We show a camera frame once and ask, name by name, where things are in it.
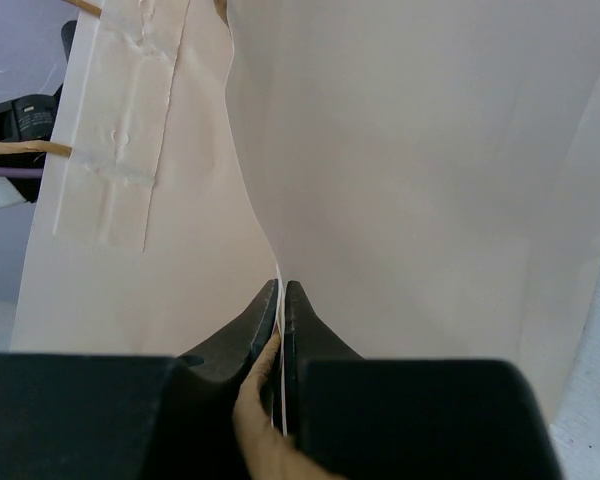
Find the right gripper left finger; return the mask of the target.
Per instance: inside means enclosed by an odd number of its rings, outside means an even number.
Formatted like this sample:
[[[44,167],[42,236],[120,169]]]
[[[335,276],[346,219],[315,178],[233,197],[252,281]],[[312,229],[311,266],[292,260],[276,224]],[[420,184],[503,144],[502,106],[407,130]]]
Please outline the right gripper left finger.
[[[272,335],[278,294],[278,280],[269,280],[242,313],[179,358],[204,381],[241,382]]]

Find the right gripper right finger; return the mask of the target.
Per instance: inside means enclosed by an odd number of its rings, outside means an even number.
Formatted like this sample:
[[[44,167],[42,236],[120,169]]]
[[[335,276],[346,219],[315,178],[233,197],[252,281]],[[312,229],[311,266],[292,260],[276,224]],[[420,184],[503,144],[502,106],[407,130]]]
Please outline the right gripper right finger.
[[[362,360],[316,314],[302,284],[286,285],[283,335],[283,433],[299,430],[299,373],[304,361],[313,359]]]

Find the beige paper bag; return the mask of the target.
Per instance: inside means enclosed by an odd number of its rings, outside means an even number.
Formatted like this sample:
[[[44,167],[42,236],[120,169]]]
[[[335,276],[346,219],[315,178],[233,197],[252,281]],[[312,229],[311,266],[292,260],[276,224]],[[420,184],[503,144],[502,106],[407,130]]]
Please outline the beige paper bag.
[[[560,479],[600,272],[600,1],[80,1],[0,479]],[[179,358],[277,279],[238,382]],[[362,360],[299,373],[299,281]]]

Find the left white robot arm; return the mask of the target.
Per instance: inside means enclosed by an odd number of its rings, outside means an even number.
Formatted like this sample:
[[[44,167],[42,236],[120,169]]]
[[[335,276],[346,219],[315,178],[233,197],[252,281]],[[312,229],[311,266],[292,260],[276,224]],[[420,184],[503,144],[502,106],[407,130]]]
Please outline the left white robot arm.
[[[0,103],[0,143],[49,140],[61,94],[57,89]],[[37,202],[45,160],[44,152],[0,154],[0,209]]]

